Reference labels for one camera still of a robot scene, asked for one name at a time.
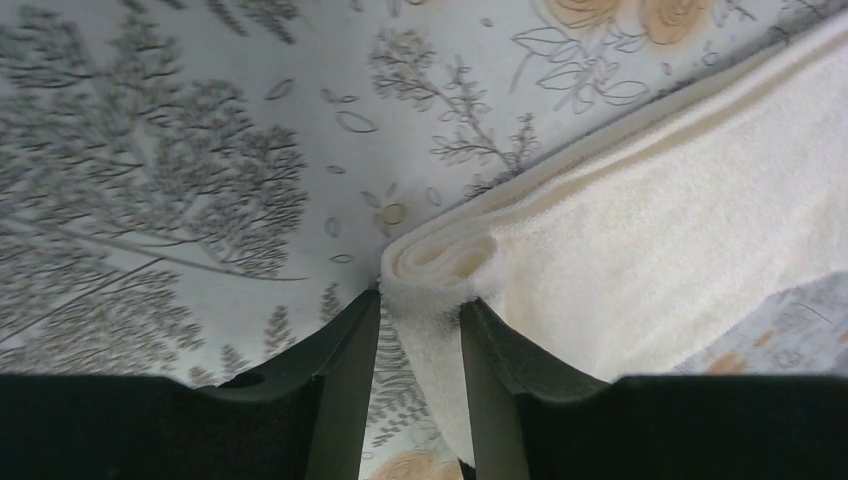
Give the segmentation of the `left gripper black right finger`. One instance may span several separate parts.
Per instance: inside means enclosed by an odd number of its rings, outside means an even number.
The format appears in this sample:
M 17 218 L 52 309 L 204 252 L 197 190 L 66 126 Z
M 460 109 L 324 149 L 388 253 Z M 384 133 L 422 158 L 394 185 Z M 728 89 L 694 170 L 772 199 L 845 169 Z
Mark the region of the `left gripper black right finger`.
M 843 479 L 847 381 L 826 375 L 598 380 L 460 310 L 476 479 Z

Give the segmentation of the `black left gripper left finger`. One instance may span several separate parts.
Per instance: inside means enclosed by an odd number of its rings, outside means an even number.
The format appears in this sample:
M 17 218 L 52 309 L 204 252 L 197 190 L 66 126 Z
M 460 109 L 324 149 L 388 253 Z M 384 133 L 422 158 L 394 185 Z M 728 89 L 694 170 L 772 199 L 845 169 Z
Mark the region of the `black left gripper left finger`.
M 3 375 L 5 479 L 354 479 L 380 328 L 362 292 L 332 321 L 217 386 Z

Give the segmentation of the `cream terry towel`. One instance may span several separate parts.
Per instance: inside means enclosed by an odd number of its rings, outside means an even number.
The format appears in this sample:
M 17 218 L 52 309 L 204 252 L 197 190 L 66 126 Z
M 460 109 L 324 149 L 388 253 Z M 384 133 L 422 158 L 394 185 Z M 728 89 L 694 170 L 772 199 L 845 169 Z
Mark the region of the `cream terry towel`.
M 655 101 L 391 243 L 380 288 L 474 463 L 459 310 L 602 380 L 666 372 L 847 268 L 847 15 Z

